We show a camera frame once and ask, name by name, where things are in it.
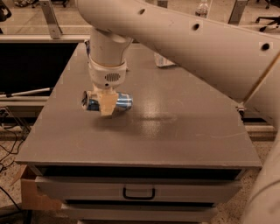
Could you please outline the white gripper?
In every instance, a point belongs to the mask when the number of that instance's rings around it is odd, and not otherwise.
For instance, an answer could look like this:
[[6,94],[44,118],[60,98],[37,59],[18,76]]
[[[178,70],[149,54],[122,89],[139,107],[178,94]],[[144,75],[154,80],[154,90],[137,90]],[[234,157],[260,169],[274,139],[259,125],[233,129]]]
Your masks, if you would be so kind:
[[87,91],[90,99],[98,100],[102,116],[111,116],[115,110],[118,93],[114,89],[125,81],[127,62],[120,66],[103,66],[88,59],[88,72],[93,86]]

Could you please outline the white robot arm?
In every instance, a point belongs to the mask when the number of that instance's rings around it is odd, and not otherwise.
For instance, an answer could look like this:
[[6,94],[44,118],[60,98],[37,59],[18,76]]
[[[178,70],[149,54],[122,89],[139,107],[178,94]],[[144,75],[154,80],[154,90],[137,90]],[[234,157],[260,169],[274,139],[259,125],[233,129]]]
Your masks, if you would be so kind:
[[280,38],[168,10],[142,0],[75,0],[91,25],[89,73],[101,105],[111,114],[115,83],[134,40],[240,102],[280,130]]

